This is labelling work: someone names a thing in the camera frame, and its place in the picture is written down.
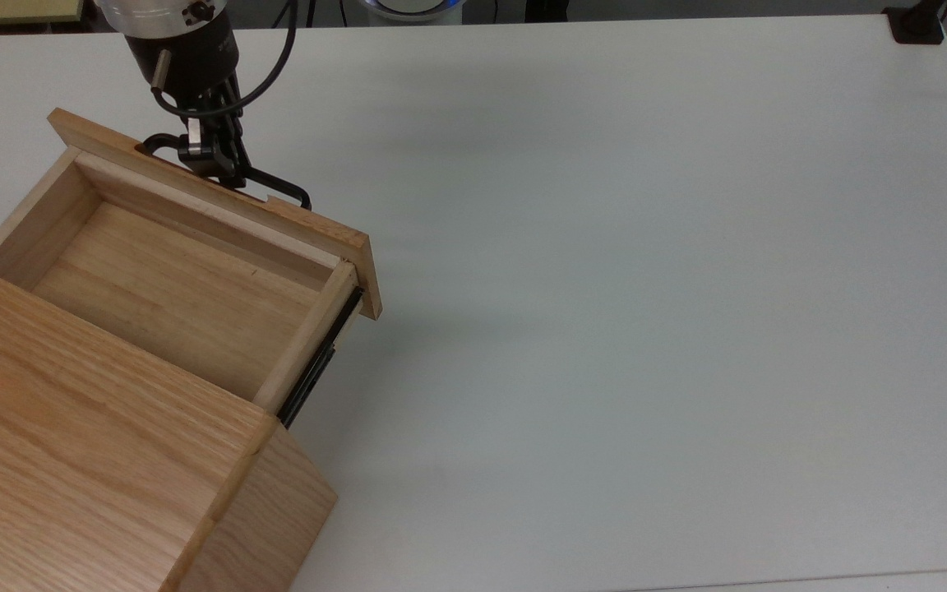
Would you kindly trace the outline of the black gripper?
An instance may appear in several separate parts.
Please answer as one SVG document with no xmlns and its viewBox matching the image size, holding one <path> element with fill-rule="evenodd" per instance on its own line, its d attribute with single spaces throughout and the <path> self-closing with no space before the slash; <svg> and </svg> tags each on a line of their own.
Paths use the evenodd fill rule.
<svg viewBox="0 0 947 592">
<path fill-rule="evenodd" d="M 239 99 L 239 82 L 233 77 L 239 63 L 239 49 L 229 20 L 210 21 L 200 29 L 172 38 L 128 36 L 127 45 L 150 84 L 155 83 L 155 68 L 162 50 L 169 51 L 168 74 L 161 90 L 177 105 L 191 106 L 207 91 L 208 109 L 225 108 Z M 219 183 L 233 190 L 245 188 L 247 179 L 243 169 L 247 152 L 242 143 L 241 117 L 240 109 L 211 118 L 208 128 L 213 128 L 215 148 L 214 137 L 206 135 L 199 118 L 183 118 L 187 132 L 178 149 L 179 160 L 202 178 L 218 177 Z"/>
</svg>

